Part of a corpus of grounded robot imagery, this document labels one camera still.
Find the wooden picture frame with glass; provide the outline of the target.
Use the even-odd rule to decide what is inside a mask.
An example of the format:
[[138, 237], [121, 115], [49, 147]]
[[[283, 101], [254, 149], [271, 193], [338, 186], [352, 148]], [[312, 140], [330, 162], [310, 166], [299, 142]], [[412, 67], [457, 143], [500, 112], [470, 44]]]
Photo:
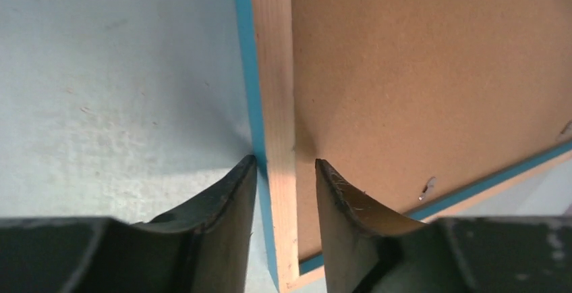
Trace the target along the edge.
[[[290, 292], [319, 277], [325, 278], [321, 235], [319, 253], [305, 259], [299, 255], [292, 0], [250, 0], [250, 6], [258, 95], [250, 97], [249, 105], [253, 143], [267, 179], [261, 194], [269, 214], [266, 228], [273, 236], [269, 241], [269, 265], [279, 291]], [[570, 160], [571, 139], [436, 199], [428, 197], [434, 187], [434, 180], [428, 180], [419, 195], [419, 206], [408, 212], [393, 210], [423, 223], [442, 217], [464, 217], [462, 210]], [[317, 195], [316, 208], [320, 232]], [[503, 216], [517, 217], [500, 212], [476, 217]]]

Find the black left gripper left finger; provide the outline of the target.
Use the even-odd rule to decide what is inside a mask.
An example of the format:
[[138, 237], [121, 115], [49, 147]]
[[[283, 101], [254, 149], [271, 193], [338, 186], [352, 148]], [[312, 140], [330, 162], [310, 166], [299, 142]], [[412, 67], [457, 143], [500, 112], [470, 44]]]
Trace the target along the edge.
[[245, 156], [149, 222], [1, 220], [2, 292], [243, 292], [257, 183]]

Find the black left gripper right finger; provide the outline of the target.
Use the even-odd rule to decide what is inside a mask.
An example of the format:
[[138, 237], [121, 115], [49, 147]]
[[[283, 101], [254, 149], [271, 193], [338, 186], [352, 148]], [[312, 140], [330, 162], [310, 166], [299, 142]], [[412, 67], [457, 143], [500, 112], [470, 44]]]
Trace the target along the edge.
[[442, 217], [423, 223], [317, 159], [329, 292], [570, 292], [571, 218]]

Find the brown cardboard backing board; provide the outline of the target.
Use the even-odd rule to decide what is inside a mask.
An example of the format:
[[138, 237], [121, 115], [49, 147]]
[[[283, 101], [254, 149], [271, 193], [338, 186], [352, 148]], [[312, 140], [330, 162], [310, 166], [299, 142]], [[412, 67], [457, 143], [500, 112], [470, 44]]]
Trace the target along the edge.
[[292, 0], [299, 255], [316, 159], [399, 212], [570, 140], [571, 0]]

